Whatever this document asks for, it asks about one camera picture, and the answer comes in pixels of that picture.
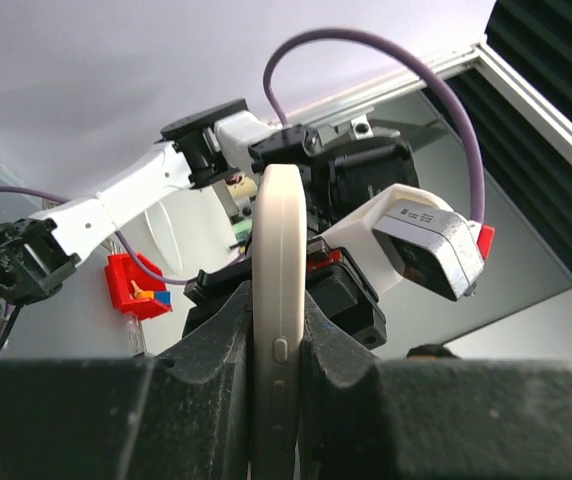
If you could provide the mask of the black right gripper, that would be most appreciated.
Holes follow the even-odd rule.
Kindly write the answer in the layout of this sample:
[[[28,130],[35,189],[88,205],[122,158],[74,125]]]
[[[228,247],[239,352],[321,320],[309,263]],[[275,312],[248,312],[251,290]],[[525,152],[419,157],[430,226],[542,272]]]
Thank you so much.
[[[386,318],[379,296],[351,255],[323,239],[307,245],[306,289],[324,315],[369,350],[386,343]],[[251,278],[251,260],[245,258],[217,272],[201,270],[184,288],[194,303],[183,336],[209,320],[237,289]]]

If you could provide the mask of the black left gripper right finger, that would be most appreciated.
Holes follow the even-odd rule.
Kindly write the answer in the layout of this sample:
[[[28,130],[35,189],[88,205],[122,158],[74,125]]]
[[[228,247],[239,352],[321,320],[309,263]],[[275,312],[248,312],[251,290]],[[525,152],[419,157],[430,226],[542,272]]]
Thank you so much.
[[[572,479],[572,364],[383,360],[305,304],[304,479]]]

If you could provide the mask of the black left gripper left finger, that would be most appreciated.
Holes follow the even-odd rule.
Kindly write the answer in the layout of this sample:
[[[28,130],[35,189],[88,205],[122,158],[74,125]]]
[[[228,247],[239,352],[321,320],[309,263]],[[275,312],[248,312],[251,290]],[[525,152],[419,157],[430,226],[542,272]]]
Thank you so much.
[[[252,295],[157,358],[0,360],[0,479],[243,479]]]

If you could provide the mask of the phone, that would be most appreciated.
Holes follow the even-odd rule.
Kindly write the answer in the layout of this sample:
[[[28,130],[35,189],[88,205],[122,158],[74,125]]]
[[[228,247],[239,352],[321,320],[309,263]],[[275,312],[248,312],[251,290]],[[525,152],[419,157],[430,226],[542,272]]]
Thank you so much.
[[[298,168],[270,165],[252,232],[253,479],[291,479],[300,416],[306,201]]]

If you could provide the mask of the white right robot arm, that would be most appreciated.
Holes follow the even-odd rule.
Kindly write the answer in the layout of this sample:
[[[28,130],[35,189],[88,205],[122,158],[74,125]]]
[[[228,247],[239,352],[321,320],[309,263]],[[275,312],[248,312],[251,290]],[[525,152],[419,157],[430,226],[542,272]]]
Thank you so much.
[[[0,164],[0,186],[21,183]],[[229,249],[236,240],[218,192],[229,193],[223,181],[215,189],[176,192],[134,218],[122,232],[135,251],[171,279],[193,278],[199,269],[218,270],[239,255],[238,249]],[[0,193],[0,222],[29,215],[43,202],[18,193]],[[160,241],[160,235],[164,242],[176,240],[177,248],[167,242],[160,252],[152,233]],[[133,351],[145,344],[151,354],[159,354],[181,339],[186,317],[194,306],[183,295],[184,286],[169,286],[172,311],[137,322],[112,307],[104,276],[109,253],[99,247],[60,293],[20,312],[9,337],[8,358],[120,356],[126,352],[127,332]]]

